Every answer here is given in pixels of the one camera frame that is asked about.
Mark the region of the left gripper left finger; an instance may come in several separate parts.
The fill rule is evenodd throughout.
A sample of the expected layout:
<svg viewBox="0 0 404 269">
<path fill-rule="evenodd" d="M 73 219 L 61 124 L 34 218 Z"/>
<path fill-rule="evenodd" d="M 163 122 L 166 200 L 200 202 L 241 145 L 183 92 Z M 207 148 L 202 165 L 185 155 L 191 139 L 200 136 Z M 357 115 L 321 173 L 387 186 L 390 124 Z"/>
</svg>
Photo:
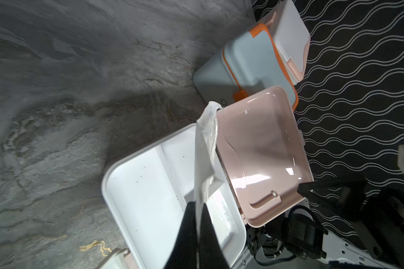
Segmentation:
<svg viewBox="0 0 404 269">
<path fill-rule="evenodd" d="M 196 269 L 197 249 L 195 202 L 189 202 L 165 269 Z"/>
</svg>

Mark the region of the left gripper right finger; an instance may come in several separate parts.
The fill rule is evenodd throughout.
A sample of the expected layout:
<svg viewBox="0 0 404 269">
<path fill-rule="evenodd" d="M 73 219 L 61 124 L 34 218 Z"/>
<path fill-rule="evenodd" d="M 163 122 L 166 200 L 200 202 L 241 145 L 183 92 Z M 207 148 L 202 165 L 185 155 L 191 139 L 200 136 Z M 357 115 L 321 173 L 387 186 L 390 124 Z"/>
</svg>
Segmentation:
<svg viewBox="0 0 404 269">
<path fill-rule="evenodd" d="M 212 224 L 206 204 L 203 206 L 200 221 L 199 237 L 199 268 L 200 269 L 229 269 Z"/>
</svg>

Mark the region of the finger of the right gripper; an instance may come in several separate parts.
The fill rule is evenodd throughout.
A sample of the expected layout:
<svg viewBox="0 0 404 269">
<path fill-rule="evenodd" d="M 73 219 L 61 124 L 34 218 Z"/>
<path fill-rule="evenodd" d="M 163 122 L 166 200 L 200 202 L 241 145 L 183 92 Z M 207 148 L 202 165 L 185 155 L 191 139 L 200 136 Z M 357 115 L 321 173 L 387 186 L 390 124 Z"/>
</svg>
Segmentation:
<svg viewBox="0 0 404 269">
<path fill-rule="evenodd" d="M 297 192 L 344 219 L 357 219 L 366 198 L 364 179 L 332 179 L 302 183 Z"/>
</svg>

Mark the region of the white gauze packet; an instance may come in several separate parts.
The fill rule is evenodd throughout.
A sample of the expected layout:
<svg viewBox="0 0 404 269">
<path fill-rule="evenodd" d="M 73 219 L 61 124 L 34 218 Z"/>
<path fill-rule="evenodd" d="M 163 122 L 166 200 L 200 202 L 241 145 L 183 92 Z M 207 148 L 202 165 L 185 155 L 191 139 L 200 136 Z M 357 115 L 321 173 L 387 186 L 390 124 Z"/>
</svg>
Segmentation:
<svg viewBox="0 0 404 269">
<path fill-rule="evenodd" d="M 217 111 L 221 108 L 219 103 L 209 102 L 195 125 L 194 197 L 197 221 L 202 217 L 203 205 L 222 185 L 215 177 L 214 170 L 218 137 Z"/>
</svg>

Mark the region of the blue orange first aid box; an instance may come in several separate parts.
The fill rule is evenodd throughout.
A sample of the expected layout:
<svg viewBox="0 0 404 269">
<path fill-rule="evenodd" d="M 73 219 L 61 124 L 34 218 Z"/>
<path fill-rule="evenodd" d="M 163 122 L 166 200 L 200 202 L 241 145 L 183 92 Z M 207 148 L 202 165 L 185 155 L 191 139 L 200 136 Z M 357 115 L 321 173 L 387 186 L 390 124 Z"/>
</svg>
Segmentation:
<svg viewBox="0 0 404 269">
<path fill-rule="evenodd" d="M 268 28 L 257 24 L 224 45 L 193 76 L 208 103 L 231 105 L 272 86 L 286 92 L 295 109 L 299 98 Z"/>
</svg>

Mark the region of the white pink first aid box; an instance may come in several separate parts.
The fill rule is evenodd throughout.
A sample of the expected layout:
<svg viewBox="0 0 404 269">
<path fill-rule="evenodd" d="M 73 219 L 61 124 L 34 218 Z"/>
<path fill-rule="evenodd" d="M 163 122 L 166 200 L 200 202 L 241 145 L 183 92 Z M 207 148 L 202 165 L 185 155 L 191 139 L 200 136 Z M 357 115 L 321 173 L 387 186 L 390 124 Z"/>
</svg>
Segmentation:
<svg viewBox="0 0 404 269">
<path fill-rule="evenodd" d="M 305 75 L 310 34 L 291 0 L 281 1 L 261 20 L 268 28 L 294 85 Z"/>
</svg>

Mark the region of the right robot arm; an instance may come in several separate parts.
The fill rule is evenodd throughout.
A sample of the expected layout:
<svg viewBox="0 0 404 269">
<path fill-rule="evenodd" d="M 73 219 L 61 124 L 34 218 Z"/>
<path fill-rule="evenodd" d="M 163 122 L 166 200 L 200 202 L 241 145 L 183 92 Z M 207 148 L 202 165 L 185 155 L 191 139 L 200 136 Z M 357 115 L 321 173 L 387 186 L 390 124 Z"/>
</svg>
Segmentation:
<svg viewBox="0 0 404 269">
<path fill-rule="evenodd" d="M 404 269 L 404 191 L 360 174 L 303 183 L 303 202 L 260 228 L 247 248 L 261 266 L 312 259 L 331 269 Z"/>
</svg>

